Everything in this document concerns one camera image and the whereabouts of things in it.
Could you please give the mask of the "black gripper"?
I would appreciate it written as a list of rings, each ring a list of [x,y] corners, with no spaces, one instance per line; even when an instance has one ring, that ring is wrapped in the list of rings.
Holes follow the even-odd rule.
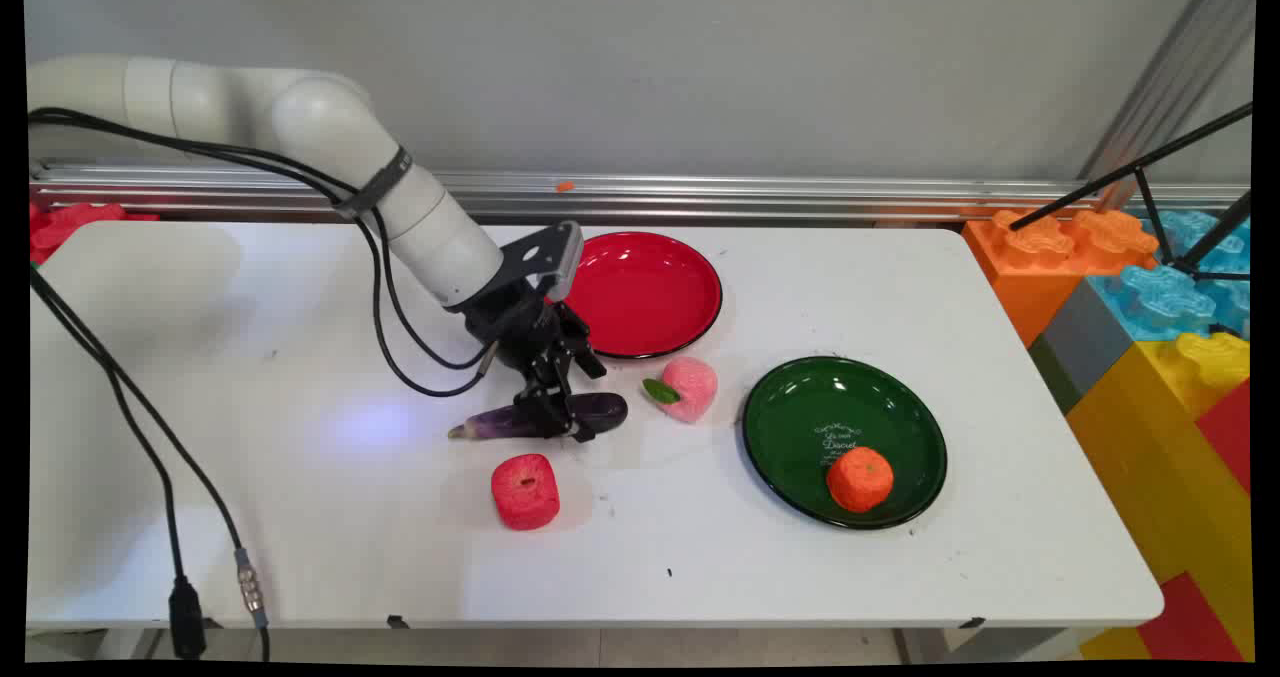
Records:
[[[568,372],[573,363],[588,378],[607,369],[590,346],[590,329],[564,302],[550,302],[529,282],[512,282],[463,305],[465,326],[484,344],[497,344],[497,360],[525,378],[515,398],[536,436],[571,436],[590,443],[598,431],[575,407]]]

